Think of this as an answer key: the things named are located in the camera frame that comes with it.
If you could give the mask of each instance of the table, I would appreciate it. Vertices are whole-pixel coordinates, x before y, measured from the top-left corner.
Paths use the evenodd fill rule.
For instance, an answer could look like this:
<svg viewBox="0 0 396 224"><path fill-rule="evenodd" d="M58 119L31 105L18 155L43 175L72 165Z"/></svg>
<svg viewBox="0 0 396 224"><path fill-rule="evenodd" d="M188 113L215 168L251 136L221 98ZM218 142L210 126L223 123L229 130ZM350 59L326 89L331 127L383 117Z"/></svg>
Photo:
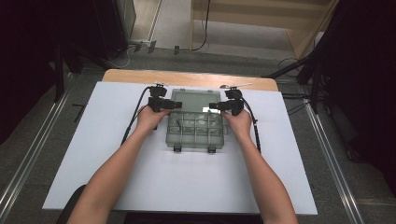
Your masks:
<svg viewBox="0 0 396 224"><path fill-rule="evenodd" d="M225 99L218 86L251 82L251 86L243 87L241 91L252 110L257 111L262 155L284 182L296 213L318 213L286 107L272 79L123 70L108 70L103 82L97 83L49 190L44 209L63 209L74 190L85 184L111 156L120 145L138 95L147 84L152 85L156 80L171 85L183 84L166 87L166 98L173 88L191 87L222 91L221 99ZM259 110L259 104L267 107ZM175 153L164 142L166 123L167 117L143 145L116 210L259 213L242 153L232 133L225 135L223 149L215 154L193 148L183 148L182 153Z"/></svg>
<svg viewBox="0 0 396 224"><path fill-rule="evenodd" d="M337 4L338 0L211 0L208 20L285 28L301 59L318 33L325 31ZM192 0L191 43L193 20L204 21L206 10L207 0Z"/></svg>

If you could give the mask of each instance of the person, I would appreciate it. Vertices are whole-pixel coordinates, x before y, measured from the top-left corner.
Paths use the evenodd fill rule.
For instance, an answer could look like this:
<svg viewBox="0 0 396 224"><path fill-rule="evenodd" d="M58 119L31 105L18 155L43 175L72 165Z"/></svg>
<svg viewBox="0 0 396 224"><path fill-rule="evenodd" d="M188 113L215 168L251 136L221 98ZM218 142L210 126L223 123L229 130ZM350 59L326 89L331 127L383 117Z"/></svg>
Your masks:
<svg viewBox="0 0 396 224"><path fill-rule="evenodd" d="M68 224L107 222L110 211L128 182L145 139L169 113L169 110L155 113L149 106L141 109L134 131L92 176L81 193L67 221ZM232 116L227 112L221 112L221 115L230 123L243 152L250 184L263 222L298 223L289 194L251 140L250 114L243 110L238 116Z"/></svg>

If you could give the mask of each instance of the human hand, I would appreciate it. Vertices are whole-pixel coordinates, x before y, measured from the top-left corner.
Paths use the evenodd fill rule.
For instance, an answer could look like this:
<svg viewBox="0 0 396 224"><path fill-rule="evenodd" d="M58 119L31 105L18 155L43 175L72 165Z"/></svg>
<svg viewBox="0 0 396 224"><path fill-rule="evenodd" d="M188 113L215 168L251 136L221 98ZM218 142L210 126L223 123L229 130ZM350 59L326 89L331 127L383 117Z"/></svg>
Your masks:
<svg viewBox="0 0 396 224"><path fill-rule="evenodd" d="M163 117L169 114L170 110L163 110L161 112L152 111L151 107L144 106L139 110L139 116L137 117L136 130L142 130L145 133L149 133L161 122Z"/></svg>
<svg viewBox="0 0 396 224"><path fill-rule="evenodd" d="M251 116L246 110L242 110L237 116L221 111L221 115L228 120L236 137L250 137Z"/></svg>

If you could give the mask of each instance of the white table surface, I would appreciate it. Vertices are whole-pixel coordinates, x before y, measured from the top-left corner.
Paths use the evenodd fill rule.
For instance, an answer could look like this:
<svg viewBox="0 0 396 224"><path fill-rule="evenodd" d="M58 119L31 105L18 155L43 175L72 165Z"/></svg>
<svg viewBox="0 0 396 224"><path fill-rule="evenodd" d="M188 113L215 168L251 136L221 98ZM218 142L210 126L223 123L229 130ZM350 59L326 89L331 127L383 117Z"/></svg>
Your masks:
<svg viewBox="0 0 396 224"><path fill-rule="evenodd" d="M44 209L63 209L73 192L120 146L144 84L98 82L49 190ZM193 87L172 89L224 90ZM297 214L317 208L284 101L276 91L242 91L258 120L262 155L284 183ZM149 92L143 98L147 102ZM115 210L153 212L259 213L245 162L232 132L223 149L183 148L165 144L167 117L148 137Z"/></svg>

